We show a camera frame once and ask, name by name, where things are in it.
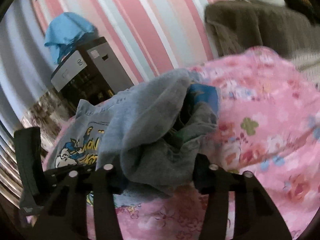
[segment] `cartoon graphic t-shirt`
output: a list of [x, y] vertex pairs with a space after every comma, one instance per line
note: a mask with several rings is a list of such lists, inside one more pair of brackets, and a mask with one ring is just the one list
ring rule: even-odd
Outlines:
[[99, 143], [105, 132], [104, 127], [108, 124], [91, 122], [89, 125], [82, 136], [70, 138], [64, 144], [56, 158], [55, 168], [73, 164], [91, 165], [97, 161]]

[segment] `laundry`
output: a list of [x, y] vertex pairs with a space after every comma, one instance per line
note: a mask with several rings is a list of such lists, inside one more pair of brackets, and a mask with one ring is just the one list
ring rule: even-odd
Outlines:
[[[153, 196], [170, 195], [192, 181], [203, 135], [217, 127], [219, 90], [196, 84], [200, 81], [198, 73], [178, 69], [119, 92], [101, 106], [81, 100], [47, 168], [96, 162], [98, 169], [120, 155], [129, 181], [152, 187]], [[131, 188], [139, 189], [129, 186], [120, 204], [115, 195], [116, 205], [150, 198], [149, 192]]]
[[97, 29], [90, 22], [76, 13], [65, 12], [49, 24], [44, 46], [49, 47], [53, 62], [59, 64], [74, 49], [76, 42], [97, 37]]

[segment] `pink floral blanket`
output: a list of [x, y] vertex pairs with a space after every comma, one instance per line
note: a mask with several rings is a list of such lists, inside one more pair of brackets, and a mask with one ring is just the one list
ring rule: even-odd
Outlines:
[[[265, 47], [192, 70], [202, 74], [204, 84], [221, 88], [219, 130], [206, 136], [203, 153], [227, 171], [252, 171], [296, 239], [320, 206], [320, 93]], [[184, 186], [170, 199], [117, 208], [124, 240], [198, 239], [207, 201]], [[91, 206], [87, 215], [94, 239]], [[227, 239], [234, 217], [230, 193]]]

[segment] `metal bolt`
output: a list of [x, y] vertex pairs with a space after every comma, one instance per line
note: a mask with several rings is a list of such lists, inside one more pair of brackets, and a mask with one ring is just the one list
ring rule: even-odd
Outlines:
[[245, 172], [243, 173], [243, 175], [244, 175], [245, 177], [247, 177], [247, 178], [252, 178], [252, 177], [253, 177], [253, 173], [252, 173], [251, 171], [245, 171]]
[[78, 176], [78, 171], [70, 171], [69, 172], [69, 176], [72, 177], [72, 178]]
[[219, 166], [217, 164], [210, 164], [209, 169], [212, 171], [217, 171], [219, 169]]
[[106, 164], [103, 166], [103, 169], [106, 171], [111, 171], [113, 169], [113, 165], [112, 164]]

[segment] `blue cloth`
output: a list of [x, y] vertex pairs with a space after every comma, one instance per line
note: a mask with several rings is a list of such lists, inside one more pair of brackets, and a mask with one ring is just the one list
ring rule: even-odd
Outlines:
[[215, 87], [202, 84], [192, 84], [188, 91], [188, 94], [194, 96], [194, 106], [199, 102], [206, 102], [216, 116], [219, 113], [219, 93]]
[[65, 12], [52, 20], [45, 33], [44, 46], [50, 48], [52, 60], [59, 64], [75, 48], [77, 41], [94, 39], [96, 28], [83, 17]]

